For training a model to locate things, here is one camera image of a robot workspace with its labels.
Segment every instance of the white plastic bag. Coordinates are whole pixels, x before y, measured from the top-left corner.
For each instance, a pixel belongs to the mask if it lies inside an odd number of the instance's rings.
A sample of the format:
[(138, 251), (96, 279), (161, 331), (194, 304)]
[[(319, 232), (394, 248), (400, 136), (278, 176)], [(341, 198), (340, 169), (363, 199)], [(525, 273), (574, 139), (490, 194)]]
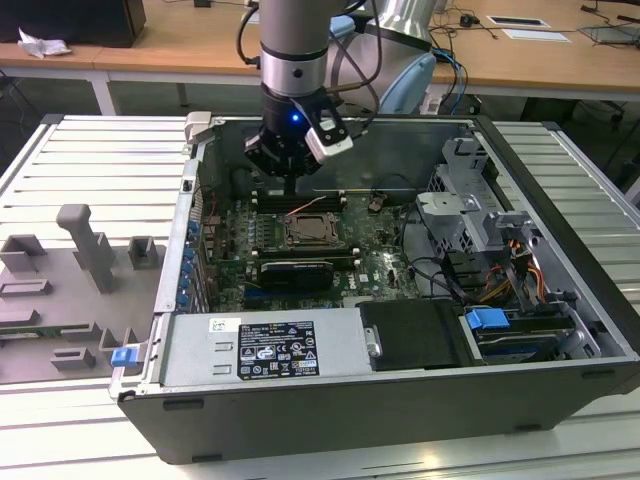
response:
[(67, 47), (67, 44), (62, 40), (42, 40), (40, 38), (32, 37), (20, 31), (20, 38), (18, 45), (29, 55), (43, 59), (45, 55), (64, 55), (65, 53), (71, 53), (71, 50)]

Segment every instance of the aluminum workbench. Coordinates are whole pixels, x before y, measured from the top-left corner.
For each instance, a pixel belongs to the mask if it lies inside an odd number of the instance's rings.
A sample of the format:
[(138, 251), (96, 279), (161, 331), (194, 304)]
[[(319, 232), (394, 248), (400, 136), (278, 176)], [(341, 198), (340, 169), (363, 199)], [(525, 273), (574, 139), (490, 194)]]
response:
[[(55, 224), (58, 207), (86, 202), (94, 230), (105, 232), (112, 246), (126, 244), (131, 235), (153, 235), (163, 244), (188, 158), (183, 122), (182, 117), (67, 116), (40, 126), (0, 179), (0, 241), (28, 231), (46, 248), (69, 246), (66, 232)], [(561, 132), (534, 123), (496, 126), (526, 156), (538, 182), (639, 309), (637, 210)], [(0, 386), (1, 478), (640, 476), (640, 390), (600, 399), (546, 432), (177, 467), (157, 458), (109, 397), (108, 384), (109, 379), (97, 379)]]

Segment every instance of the power supply label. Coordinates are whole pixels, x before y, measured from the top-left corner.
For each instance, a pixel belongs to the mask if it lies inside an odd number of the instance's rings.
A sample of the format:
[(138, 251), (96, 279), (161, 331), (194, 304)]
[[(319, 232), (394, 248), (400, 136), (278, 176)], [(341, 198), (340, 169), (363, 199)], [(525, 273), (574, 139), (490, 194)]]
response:
[(313, 322), (240, 325), (238, 346), (242, 380), (320, 374)]

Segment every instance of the motherboard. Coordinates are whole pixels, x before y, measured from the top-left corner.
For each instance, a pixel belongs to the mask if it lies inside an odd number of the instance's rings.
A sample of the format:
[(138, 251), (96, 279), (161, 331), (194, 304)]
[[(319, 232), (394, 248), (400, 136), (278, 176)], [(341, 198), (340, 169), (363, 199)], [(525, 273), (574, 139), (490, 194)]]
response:
[(398, 246), (400, 215), (400, 207), (372, 204), (362, 194), (307, 204), (214, 201), (205, 208), (201, 242), (210, 310), (341, 308), (417, 298)]

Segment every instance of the floor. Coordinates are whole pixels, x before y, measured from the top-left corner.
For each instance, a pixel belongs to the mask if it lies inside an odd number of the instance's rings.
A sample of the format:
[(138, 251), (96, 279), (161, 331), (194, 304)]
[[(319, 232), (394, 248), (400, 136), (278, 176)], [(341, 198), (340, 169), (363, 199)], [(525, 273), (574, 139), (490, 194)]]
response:
[[(84, 81), (22, 79), (19, 88), (39, 113), (99, 114), (90, 85)], [(112, 90), (124, 115), (185, 115), (193, 110), (216, 113), (253, 114), (260, 110), (259, 90), (245, 86), (187, 85), (190, 101), (180, 107), (175, 85), (158, 83), (114, 82)], [(494, 120), (519, 120), (525, 99), (482, 97), (482, 114)], [(618, 128), (611, 123), (615, 110), (600, 102), (579, 102), (568, 121), (571, 102), (539, 102), (529, 119), (556, 121), (574, 142), (602, 167), (640, 118), (640, 104), (623, 106), (624, 117)], [(464, 113), (465, 102), (458, 108)], [(13, 89), (0, 97), (0, 168), (4, 170), (20, 150), (39, 121), (35, 111)], [(619, 150), (607, 174), (616, 178), (621, 166), (640, 152), (640, 129)]]

